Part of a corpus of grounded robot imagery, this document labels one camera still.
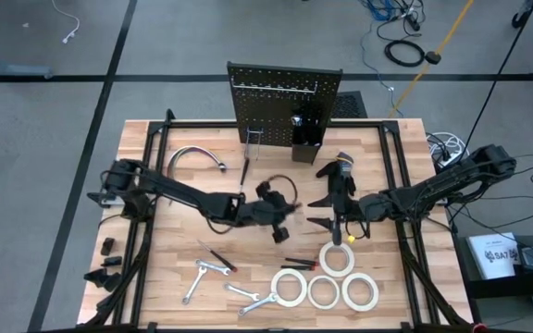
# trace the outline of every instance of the black metal frame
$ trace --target black metal frame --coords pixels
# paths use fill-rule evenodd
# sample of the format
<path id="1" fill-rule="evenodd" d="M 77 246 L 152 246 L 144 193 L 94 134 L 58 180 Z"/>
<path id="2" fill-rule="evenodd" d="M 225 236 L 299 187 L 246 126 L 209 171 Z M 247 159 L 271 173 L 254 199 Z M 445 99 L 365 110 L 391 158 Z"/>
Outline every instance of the black metal frame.
<path id="1" fill-rule="evenodd" d="M 235 121 L 206 121 L 206 122 L 186 122 L 186 121 L 174 121 L 173 116 L 171 116 L 171 113 L 168 113 L 167 119 L 165 121 L 156 121 L 156 122 L 150 122 L 148 126 L 148 134 L 147 139 L 145 141 L 145 149 L 143 152 L 143 161 L 146 165 L 149 164 L 150 156 L 151 156 L 151 150 L 152 145 L 154 142 L 154 136 L 157 134 L 157 132 L 160 129 L 161 130 L 161 139 L 160 139 L 160 147 L 158 152 L 158 159 L 156 163 L 156 169 L 161 169 L 163 166 L 163 160 L 166 153 L 166 146 L 167 146 L 167 133 L 169 129 L 194 129 L 194 128 L 231 128 L 235 129 L 237 128 L 237 123 Z M 396 188 L 396 179 L 394 177 L 394 169 L 392 167 L 392 161 L 390 158 L 390 147 L 388 144 L 388 135 L 391 135 L 394 141 L 394 149 L 396 151 L 397 155 L 397 161 L 398 166 L 400 169 L 401 179 L 404 186 L 410 185 L 410 179 L 408 176 L 408 169 L 406 165 L 406 158 L 404 156 L 404 150 L 403 150 L 403 144 L 402 139 L 400 135 L 400 129 L 398 121 L 395 120 L 382 120 L 382 121 L 363 121 L 363 122 L 356 122 L 356 121 L 331 121 L 328 124 L 331 128 L 358 128 L 358 129 L 376 129 L 378 130 L 379 135 L 379 141 L 381 146 L 381 152 L 382 157 L 384 160 L 384 167 L 386 169 L 386 175 L 388 180 L 388 185 L 390 189 Z M 152 212 L 152 216 L 148 222 L 146 222 L 145 226 L 145 235 L 147 235 L 150 239 L 152 237 L 153 231 L 154 231 L 154 215 L 155 215 L 155 208 Z M 401 253 L 412 253 L 408 242 L 406 238 L 406 230 L 403 222 L 395 222 L 396 226 L 396 235 L 398 238 L 399 243 L 399 249 Z M 414 242 L 415 242 L 415 249 L 416 249 L 416 257 L 418 259 L 418 263 L 421 265 L 423 271 L 428 275 L 428 263 L 427 263 L 427 257 L 425 254 L 425 247 L 423 244 L 423 239 L 416 229 L 416 226 L 413 224 L 411 225 L 411 228 L 413 230 L 414 236 Z M 132 223 L 129 230 L 129 236 L 127 238 L 127 248 L 125 250 L 125 267 L 123 267 L 123 273 L 127 271 L 129 268 L 127 267 L 127 263 L 130 262 L 130 259 L 132 258 L 132 254 L 134 251 L 135 246 L 135 239 L 137 237 L 137 223 Z M 135 294 L 134 294 L 134 302 L 133 306 L 131 308 L 130 313 L 130 324 L 134 326 L 139 325 L 139 317 L 141 314 L 141 306 L 143 301 L 143 288 L 144 288 L 144 281 L 145 281 L 145 272 L 147 270 L 147 261 L 143 264 L 143 267 L 138 272 L 139 276 L 137 278 L 137 284 L 135 287 Z M 409 268 L 409 266 L 404 262 L 403 260 L 403 272 L 404 272 L 404 281 L 406 284 L 406 292 L 408 295 L 408 300 L 410 303 L 411 308 L 411 316 L 413 325 L 421 324 L 422 318 L 420 314 L 420 308 L 419 308 L 419 302 L 417 299 L 416 294 L 416 288 L 415 288 L 415 279 L 413 277 L 413 272 Z M 429 310 L 429 319 L 431 324 L 438 324 L 439 323 L 439 316 L 437 312 L 437 306 L 434 304 L 434 302 L 430 299 L 430 296 L 428 292 L 426 291 L 426 299 L 427 299 L 427 305 Z M 112 324 L 118 325 L 121 323 L 121 319 L 123 316 L 123 302 L 119 303 L 120 306 L 117 306 L 115 312 Z M 390 332 L 406 332 L 406 329 L 410 329 L 410 325 L 408 325 L 408 328 L 395 328 L 395 329 L 365 329 L 367 332 L 384 332 L 384 333 L 390 333 Z M 176 331 L 182 331 L 182 329 L 158 329 L 157 332 L 176 332 Z M 213 331 L 218 332 L 219 330 L 191 330 L 191 331 Z M 310 331 L 323 331 L 321 329 L 310 329 Z M 340 330 L 334 330 L 334 331 L 350 331 L 350 329 L 340 329 Z"/>

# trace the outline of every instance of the wrench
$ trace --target wrench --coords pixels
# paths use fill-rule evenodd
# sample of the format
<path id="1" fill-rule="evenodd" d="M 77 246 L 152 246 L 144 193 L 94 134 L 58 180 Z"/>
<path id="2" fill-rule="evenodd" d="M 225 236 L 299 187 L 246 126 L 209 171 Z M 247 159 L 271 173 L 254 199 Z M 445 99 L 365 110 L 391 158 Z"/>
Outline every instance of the wrench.
<path id="1" fill-rule="evenodd" d="M 239 293 L 241 295 L 250 297 L 255 302 L 258 302 L 260 300 L 259 299 L 260 295 L 257 292 L 251 293 L 251 292 L 246 291 L 246 290 L 241 290 L 240 288 L 236 288 L 236 287 L 230 285 L 229 283 L 224 284 L 223 288 L 225 290 L 234 291 L 234 292 L 237 292 L 237 293 Z"/>
<path id="2" fill-rule="evenodd" d="M 196 289 L 196 286 L 199 284 L 199 281 L 201 281 L 201 278 L 203 275 L 207 272 L 207 268 L 203 266 L 199 266 L 199 274 L 196 276 L 196 279 L 192 283 L 191 287 L 189 288 L 189 291 L 186 293 L 184 298 L 182 299 L 182 304 L 186 305 L 191 301 L 192 293 Z"/>
<path id="3" fill-rule="evenodd" d="M 257 307 L 263 306 L 268 302 L 276 302 L 278 297 L 279 296 L 276 293 L 271 292 L 264 300 L 254 302 L 246 306 L 245 308 L 240 309 L 240 311 L 238 311 L 238 315 L 246 315 L 249 311 L 252 311 Z"/>
<path id="4" fill-rule="evenodd" d="M 229 268 L 227 268 L 225 266 L 218 266 L 218 265 L 209 264 L 209 263 L 204 262 L 201 259 L 197 259 L 195 263 L 197 265 L 201 266 L 201 267 L 206 267 L 206 268 L 209 268 L 209 269 L 216 270 L 217 272 L 221 272 L 221 274 L 223 274 L 225 276 L 228 276 L 229 272 L 231 272 L 231 269 L 229 269 Z"/>

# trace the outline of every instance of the wooden tabletop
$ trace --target wooden tabletop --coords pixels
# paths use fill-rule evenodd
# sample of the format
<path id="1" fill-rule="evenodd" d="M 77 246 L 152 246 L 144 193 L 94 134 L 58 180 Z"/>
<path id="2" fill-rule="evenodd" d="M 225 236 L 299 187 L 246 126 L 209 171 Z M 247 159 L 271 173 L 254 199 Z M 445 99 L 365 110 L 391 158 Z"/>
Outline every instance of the wooden tabletop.
<path id="1" fill-rule="evenodd" d="M 420 119 L 398 121 L 411 182 L 416 184 L 434 175 L 423 123 Z M 148 123 L 149 120 L 126 122 L 118 147 L 118 158 L 142 158 Z M 156 156 L 157 153 L 159 140 L 155 141 L 152 156 Z M 207 156 L 186 154 L 176 167 L 176 180 L 208 192 L 239 190 L 243 144 L 239 142 L 236 129 L 170 129 L 167 142 L 167 160 L 182 146 L 198 145 L 213 151 L 228 166 L 228 171 L 221 173 Z M 248 201 L 256 199 L 254 188 L 271 175 L 289 176 L 297 184 L 298 201 L 304 206 L 294 215 L 288 216 L 283 223 L 282 226 L 289 230 L 291 236 L 281 244 L 273 242 L 272 228 L 267 227 L 239 228 L 226 235 L 217 235 L 209 229 L 205 219 L 196 210 L 179 203 L 170 205 L 167 200 L 160 199 L 155 216 L 155 231 L 144 287 L 140 326 L 145 327 L 150 321 L 155 321 L 159 327 L 187 328 L 397 328 L 403 321 L 411 322 L 396 227 L 394 222 L 389 220 L 372 224 L 371 239 L 357 240 L 350 245 L 355 254 L 353 272 L 366 273 L 378 284 L 379 302 L 371 311 L 351 310 L 342 298 L 333 309 L 318 310 L 306 298 L 294 308 L 285 308 L 273 303 L 240 317 L 237 315 L 238 310 L 252 301 L 223 289 L 223 284 L 229 282 L 265 297 L 270 291 L 271 278 L 280 270 L 279 266 L 289 264 L 285 263 L 284 257 L 317 259 L 320 248 L 329 242 L 331 237 L 322 227 L 305 219 L 311 216 L 332 217 L 332 210 L 309 208 L 306 205 L 326 195 L 327 181 L 316 179 L 315 173 L 333 160 L 340 151 L 354 159 L 356 198 L 388 188 L 376 129 L 327 129 L 323 146 L 312 166 L 292 162 L 291 149 L 282 147 L 261 146 L 258 160 L 251 160 L 243 188 Z M 398 164 L 391 139 L 390 152 L 394 173 L 400 186 Z M 154 164 L 155 160 L 152 158 L 150 165 Z M 275 180 L 271 186 L 274 190 L 282 192 L 288 201 L 291 200 L 293 192 L 289 183 Z M 120 213 L 120 208 L 106 209 L 103 217 L 117 213 Z M 431 217 L 447 224 L 442 208 L 435 208 Z M 100 255 L 100 248 L 106 237 L 116 239 L 111 255 L 124 255 L 128 229 L 128 221 L 120 217 L 109 219 L 100 227 L 93 253 L 92 270 L 99 268 L 104 261 L 104 257 Z M 350 231 L 355 235 L 361 234 L 361 229 L 356 224 L 350 225 Z M 471 321 L 465 287 L 450 233 L 445 228 L 425 221 L 422 231 L 433 282 L 458 314 Z M 140 236 L 143 234 L 143 224 L 138 234 Z M 203 259 L 221 265 L 216 258 L 199 246 L 197 239 L 230 260 L 239 271 L 229 277 L 214 271 L 207 272 L 190 303 L 182 305 L 182 297 L 198 272 L 194 261 Z M 332 252 L 327 258 L 332 263 L 331 266 L 337 269 L 343 268 L 345 260 L 343 254 Z M 114 271 L 119 272 L 120 267 L 109 269 L 110 273 Z M 308 282 L 312 277 L 322 274 L 324 272 L 321 268 L 314 272 L 303 272 Z M 335 279 L 340 287 L 342 277 Z M 416 285 L 421 313 L 424 321 L 428 322 L 423 289 L 418 282 Z M 133 291 L 134 283 L 131 283 L 123 322 L 129 321 Z M 279 283 L 279 294 L 285 299 L 294 299 L 298 292 L 299 285 L 293 277 L 284 278 Z M 315 284 L 313 292 L 320 303 L 332 300 L 332 286 L 325 282 Z M 365 303 L 369 298 L 369 290 L 365 283 L 352 283 L 350 293 L 357 303 Z M 93 283 L 87 283 L 78 322 L 82 323 L 91 318 L 95 314 L 95 305 L 107 294 L 104 289 L 97 289 Z"/>

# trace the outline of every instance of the gray floor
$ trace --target gray floor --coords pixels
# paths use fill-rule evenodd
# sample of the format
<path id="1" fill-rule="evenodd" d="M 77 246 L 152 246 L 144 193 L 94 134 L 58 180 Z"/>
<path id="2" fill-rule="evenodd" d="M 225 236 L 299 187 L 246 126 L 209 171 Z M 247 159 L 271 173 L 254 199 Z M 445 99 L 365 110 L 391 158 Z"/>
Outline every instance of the gray floor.
<path id="1" fill-rule="evenodd" d="M 25 65 L 52 66 L 56 74 L 104 74 L 127 0 L 57 0 L 75 13 L 75 39 L 61 39 L 74 22 L 49 1 L 0 2 L 0 56 Z M 427 0 L 428 21 L 417 39 L 435 48 L 465 0 Z M 518 1 L 476 1 L 432 73 L 495 73 L 515 30 L 510 19 Z M 359 39 L 371 18 L 356 1 L 342 0 L 140 0 L 121 58 L 119 74 L 223 74 L 227 61 L 370 73 L 361 64 Z M 399 35 L 401 27 L 388 27 Z M 416 73 L 382 54 L 375 32 L 366 36 L 367 61 L 384 73 Z M 507 73 L 533 72 L 533 17 Z M 401 93 L 408 82 L 387 82 Z M 56 236 L 101 83 L 0 83 L 0 331 L 28 326 Z M 402 107 L 422 117 L 428 131 L 465 137 L 490 82 L 421 82 Z M 370 117 L 385 117 L 388 95 L 377 82 L 343 82 L 341 91 L 361 91 Z M 68 247 L 43 328 L 75 324 L 101 211 L 85 200 L 98 190 L 98 174 L 115 157 L 125 119 L 161 118 L 172 108 L 180 118 L 233 118 L 227 83 L 115 83 Z M 498 143 L 510 154 L 533 154 L 533 82 L 500 82 L 472 141 L 473 148 Z M 520 160 L 520 167 L 533 159 Z M 490 195 L 533 194 L 529 175 L 490 189 Z M 472 213 L 497 225 L 533 212 L 533 202 L 479 202 Z M 459 221 L 461 236 L 487 233 Z M 533 220 L 504 228 L 533 234 Z M 528 315 L 527 306 L 480 304 L 488 324 Z M 533 330 L 533 316 L 502 327 Z"/>

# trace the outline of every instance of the silver wrench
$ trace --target silver wrench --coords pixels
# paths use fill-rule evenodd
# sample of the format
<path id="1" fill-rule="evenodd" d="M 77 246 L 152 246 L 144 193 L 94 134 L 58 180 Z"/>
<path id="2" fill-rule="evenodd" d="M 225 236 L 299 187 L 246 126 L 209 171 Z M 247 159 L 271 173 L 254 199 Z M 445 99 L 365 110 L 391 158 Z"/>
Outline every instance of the silver wrench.
<path id="1" fill-rule="evenodd" d="M 199 274 L 196 276 L 196 279 L 192 283 L 191 287 L 189 288 L 189 291 L 186 293 L 184 298 L 182 299 L 182 304 L 186 305 L 191 301 L 192 293 L 196 289 L 196 286 L 199 284 L 199 281 L 201 281 L 201 278 L 203 275 L 207 272 L 207 268 L 203 266 L 199 266 Z"/>
<path id="2" fill-rule="evenodd" d="M 209 264 L 209 263 L 204 262 L 201 259 L 197 259 L 195 263 L 197 265 L 201 266 L 201 267 L 206 267 L 206 268 L 209 268 L 209 269 L 216 270 L 217 272 L 221 272 L 221 274 L 223 274 L 225 276 L 228 276 L 229 272 L 231 272 L 231 269 L 229 269 L 229 268 L 227 268 L 225 266 L 218 266 L 218 265 Z"/>
<path id="3" fill-rule="evenodd" d="M 249 311 L 252 311 L 252 310 L 254 310 L 257 307 L 263 306 L 263 305 L 267 304 L 268 302 L 276 302 L 278 297 L 279 296 L 276 293 L 271 292 L 268 295 L 268 297 L 266 297 L 264 300 L 260 300 L 258 302 L 254 302 L 254 303 L 246 306 L 245 308 L 240 309 L 238 311 L 238 315 L 246 315 Z"/>
<path id="4" fill-rule="evenodd" d="M 234 292 L 237 292 L 237 293 L 239 293 L 241 295 L 244 295 L 246 297 L 250 297 L 255 302 L 258 302 L 260 300 L 260 298 L 259 298 L 260 295 L 257 292 L 251 293 L 251 292 L 246 291 L 246 290 L 241 290 L 240 288 L 236 288 L 236 287 L 230 285 L 229 283 L 224 284 L 223 288 L 225 290 L 234 291 Z"/>

